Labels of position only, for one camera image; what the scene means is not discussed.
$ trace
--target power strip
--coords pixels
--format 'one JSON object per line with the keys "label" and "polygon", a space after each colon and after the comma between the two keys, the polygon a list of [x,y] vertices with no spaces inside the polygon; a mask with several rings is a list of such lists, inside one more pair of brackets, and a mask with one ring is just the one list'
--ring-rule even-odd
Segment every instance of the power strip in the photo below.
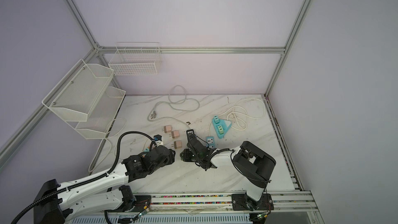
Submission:
{"label": "power strip", "polygon": [[215,143],[214,143],[214,137],[213,136],[208,136],[206,137],[206,142],[209,144],[209,148],[216,148]]}

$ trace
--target ventilation grille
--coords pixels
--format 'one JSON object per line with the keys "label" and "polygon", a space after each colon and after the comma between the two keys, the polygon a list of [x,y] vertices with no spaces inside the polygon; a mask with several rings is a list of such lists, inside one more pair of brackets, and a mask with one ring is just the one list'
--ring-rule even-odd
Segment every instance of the ventilation grille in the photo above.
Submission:
{"label": "ventilation grille", "polygon": [[[108,214],[112,223],[117,223],[120,218],[133,218],[135,215],[118,215],[117,217]],[[71,223],[106,223],[104,216],[91,215],[74,219]],[[165,224],[251,224],[249,214],[231,213],[231,214],[149,214],[138,219],[135,223],[165,223]]]}

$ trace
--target mounting plate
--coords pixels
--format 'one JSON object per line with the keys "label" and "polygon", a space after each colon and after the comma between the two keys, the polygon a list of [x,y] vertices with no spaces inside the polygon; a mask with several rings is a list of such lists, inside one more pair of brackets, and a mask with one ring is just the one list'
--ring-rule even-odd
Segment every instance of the mounting plate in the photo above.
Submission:
{"label": "mounting plate", "polygon": [[134,209],[132,210],[132,212],[143,211],[145,205],[150,207],[150,201],[152,199],[150,195],[134,195],[134,196],[135,196],[135,202],[134,202]]}
{"label": "mounting plate", "polygon": [[[245,194],[232,194],[232,209],[233,210],[248,210],[246,208]],[[261,196],[261,206],[256,210],[274,210],[273,201],[270,194],[263,194]]]}

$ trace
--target white wire basket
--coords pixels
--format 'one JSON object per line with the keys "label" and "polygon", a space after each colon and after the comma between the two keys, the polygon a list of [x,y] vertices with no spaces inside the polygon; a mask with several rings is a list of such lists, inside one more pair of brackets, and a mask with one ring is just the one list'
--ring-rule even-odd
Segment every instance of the white wire basket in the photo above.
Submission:
{"label": "white wire basket", "polygon": [[87,121],[97,106],[107,86],[113,78],[114,71],[98,64],[86,64],[62,89],[52,102],[42,103],[63,121]]}
{"label": "white wire basket", "polygon": [[162,56],[159,43],[116,42],[116,53],[109,62],[115,75],[157,75]]}
{"label": "white wire basket", "polygon": [[122,104],[126,91],[107,87],[96,108],[85,122],[74,128],[85,139],[103,139]]}

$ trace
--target metal bracket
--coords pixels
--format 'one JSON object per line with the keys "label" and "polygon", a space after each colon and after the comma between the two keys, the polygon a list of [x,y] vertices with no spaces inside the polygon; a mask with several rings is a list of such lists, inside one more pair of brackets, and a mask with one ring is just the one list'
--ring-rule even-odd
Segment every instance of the metal bracket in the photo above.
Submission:
{"label": "metal bracket", "polygon": [[[246,207],[246,197],[245,194],[232,194],[232,209],[234,211],[241,210],[249,210]],[[261,196],[261,205],[256,209],[257,210],[274,210],[273,201],[271,198],[271,194],[263,194]]]}
{"label": "metal bracket", "polygon": [[96,49],[100,50],[103,48],[98,42],[95,43]]}

